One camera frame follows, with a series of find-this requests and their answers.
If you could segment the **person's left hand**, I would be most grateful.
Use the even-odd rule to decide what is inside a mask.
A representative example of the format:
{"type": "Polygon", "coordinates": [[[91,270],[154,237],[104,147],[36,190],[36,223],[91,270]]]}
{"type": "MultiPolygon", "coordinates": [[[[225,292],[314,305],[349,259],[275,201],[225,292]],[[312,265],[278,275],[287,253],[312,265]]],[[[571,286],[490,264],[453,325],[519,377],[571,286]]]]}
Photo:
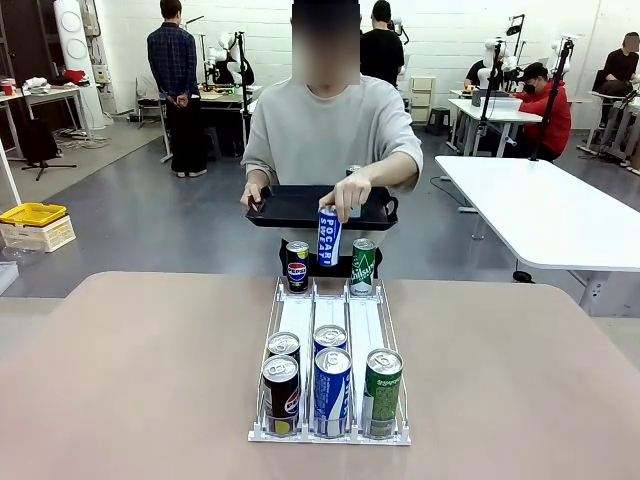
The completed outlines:
{"type": "Polygon", "coordinates": [[[319,200],[319,208],[333,206],[338,221],[347,223],[352,209],[361,207],[367,201],[371,189],[371,180],[365,173],[353,173],[338,182],[329,194],[319,200]]]}

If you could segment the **person's right hand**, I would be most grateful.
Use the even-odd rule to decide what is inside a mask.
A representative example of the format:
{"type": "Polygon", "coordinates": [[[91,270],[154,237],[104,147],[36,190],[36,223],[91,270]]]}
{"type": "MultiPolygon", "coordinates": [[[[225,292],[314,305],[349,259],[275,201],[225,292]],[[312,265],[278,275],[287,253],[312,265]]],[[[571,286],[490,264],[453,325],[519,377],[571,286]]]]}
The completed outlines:
{"type": "Polygon", "coordinates": [[[258,211],[262,206],[262,190],[266,187],[263,182],[249,180],[241,196],[241,204],[246,211],[258,211]]]}

